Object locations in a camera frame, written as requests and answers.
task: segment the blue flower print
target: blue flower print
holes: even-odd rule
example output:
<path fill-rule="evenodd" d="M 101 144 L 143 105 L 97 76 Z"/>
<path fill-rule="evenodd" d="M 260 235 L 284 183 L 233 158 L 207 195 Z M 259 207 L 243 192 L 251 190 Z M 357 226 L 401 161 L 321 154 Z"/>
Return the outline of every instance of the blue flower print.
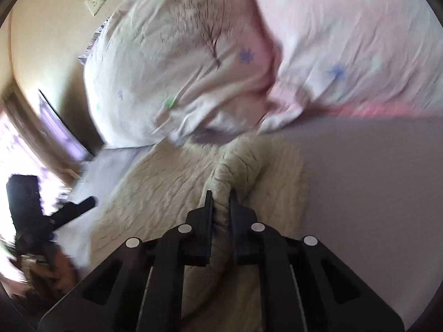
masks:
<path fill-rule="evenodd" d="M 247 50 L 243 48 L 238 56 L 240 57 L 240 61 L 246 65 L 249 65 L 251 62 L 254 61 L 254 54 L 250 48 L 248 48 Z"/>
<path fill-rule="evenodd" d="M 345 79 L 346 78 L 346 67 L 340 64 L 335 64 L 334 67 L 328 71 L 328 74 L 334 77 L 334 79 Z"/>

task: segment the pillowcase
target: pillowcase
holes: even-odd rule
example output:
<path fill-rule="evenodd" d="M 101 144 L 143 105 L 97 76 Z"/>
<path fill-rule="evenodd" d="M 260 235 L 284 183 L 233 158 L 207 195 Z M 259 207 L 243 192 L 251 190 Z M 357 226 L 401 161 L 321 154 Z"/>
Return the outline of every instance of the pillowcase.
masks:
<path fill-rule="evenodd" d="M 106 20 L 104 23 L 101 24 L 101 26 L 97 29 L 96 32 L 94 32 L 94 35 L 92 36 L 92 39 L 88 45 L 88 47 L 86 48 L 85 52 L 83 53 L 83 55 L 79 56 L 78 61 L 80 62 L 80 64 L 85 65 L 86 61 L 89 57 L 89 55 L 91 54 L 92 48 L 95 45 L 95 42 L 97 41 L 97 39 L 100 37 L 101 33 L 103 32 L 103 29 L 106 26 L 106 23 L 108 22 L 108 20 Z"/>
<path fill-rule="evenodd" d="M 282 55 L 269 92 L 279 108 L 263 130 L 312 104 L 443 111 L 443 28 L 426 0 L 257 2 Z"/>
<path fill-rule="evenodd" d="M 268 110 L 272 64 L 254 0 L 124 0 L 85 66 L 90 113 L 113 147 L 244 132 Z"/>

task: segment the curtain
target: curtain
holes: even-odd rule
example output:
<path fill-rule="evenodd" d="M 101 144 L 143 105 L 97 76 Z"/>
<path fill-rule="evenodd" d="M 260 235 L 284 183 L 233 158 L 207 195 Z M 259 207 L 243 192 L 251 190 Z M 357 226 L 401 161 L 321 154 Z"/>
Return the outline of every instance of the curtain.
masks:
<path fill-rule="evenodd" d="M 78 178 L 80 165 L 48 136 L 18 86 L 12 86 L 2 98 L 3 111 L 21 138 L 39 160 L 67 186 Z"/>

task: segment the bedding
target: bedding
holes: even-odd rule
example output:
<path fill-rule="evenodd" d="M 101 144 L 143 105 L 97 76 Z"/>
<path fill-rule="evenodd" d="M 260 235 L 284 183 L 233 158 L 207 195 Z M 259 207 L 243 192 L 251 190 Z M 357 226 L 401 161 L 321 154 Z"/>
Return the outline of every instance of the bedding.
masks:
<path fill-rule="evenodd" d="M 161 237 L 183 223 L 187 213 L 214 200 L 214 231 L 209 266 L 185 268 L 182 316 L 212 294 L 230 259 L 228 198 L 235 188 L 260 221 L 287 236 L 300 236 L 307 180 L 298 149 L 281 138 L 242 136 L 224 146 L 164 140 L 134 167 L 105 207 L 92 231 L 91 264 L 97 266 L 122 241 Z M 254 280 L 259 289 L 258 279 Z"/>
<path fill-rule="evenodd" d="M 89 110 L 112 147 L 254 129 L 272 48 L 253 0 L 124 0 L 87 59 Z"/>
<path fill-rule="evenodd" d="M 443 28 L 426 0 L 256 1 L 281 47 L 269 92 L 279 108 L 262 131 L 312 104 L 350 115 L 443 112 Z"/>
<path fill-rule="evenodd" d="M 301 149 L 308 172 L 309 205 L 300 235 L 315 235 L 325 243 L 402 317 L 406 328 L 422 314 L 443 280 L 442 130 L 440 119 L 324 117 L 301 120 L 282 132 Z M 205 140 L 229 141 L 215 135 Z M 74 202 L 90 195 L 99 198 L 94 210 L 58 232 L 57 241 L 81 267 L 83 277 L 92 266 L 92 231 L 114 191 L 149 151 L 150 147 L 101 151 L 70 196 Z M 218 318 L 202 320 L 201 326 L 214 331 L 217 324 L 229 327 L 231 309 L 237 305 L 219 294 L 229 295 L 254 273 L 242 268 L 223 277 L 222 288 L 201 313 L 208 317 L 218 302 L 224 302 L 224 308 L 218 309 Z M 248 310 L 254 310 L 255 298 L 245 292 L 245 319 L 228 330 L 249 325 Z"/>
<path fill-rule="evenodd" d="M 86 48 L 85 52 L 83 52 L 83 54 L 78 57 L 78 61 L 82 65 L 86 65 L 86 61 L 88 60 L 88 57 L 91 54 L 92 48 L 94 47 L 95 42 L 97 41 L 97 39 L 100 37 L 101 33 L 103 32 L 107 22 L 108 22 L 108 20 L 106 20 L 104 23 L 102 23 L 100 25 L 100 27 L 97 29 L 97 31 L 94 32 L 94 35 L 92 36 L 92 39 L 89 42 L 88 47 Z"/>

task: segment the bed sheet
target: bed sheet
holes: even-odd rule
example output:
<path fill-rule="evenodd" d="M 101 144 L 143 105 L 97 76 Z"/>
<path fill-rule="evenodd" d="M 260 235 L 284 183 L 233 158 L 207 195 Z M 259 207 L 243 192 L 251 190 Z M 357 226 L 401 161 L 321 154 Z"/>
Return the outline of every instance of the bed sheet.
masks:
<path fill-rule="evenodd" d="M 80 277 L 89 272 L 90 236 L 95 223 L 100 220 L 104 208 L 112 199 L 119 183 L 125 178 L 132 166 L 149 153 L 151 147 L 126 149 L 103 149 L 88 163 L 85 173 L 77 183 L 68 201 L 79 203 L 89 196 L 97 198 L 95 208 L 60 228 L 56 242 L 64 252 L 72 257 L 79 269 Z"/>
<path fill-rule="evenodd" d="M 317 236 L 409 328 L 443 280 L 443 120 L 325 117 L 281 133 L 301 147 L 310 175 L 304 234 Z M 148 151 L 102 151 L 73 191 L 75 202 L 91 194 L 102 202 L 58 234 L 83 276 L 100 206 Z"/>

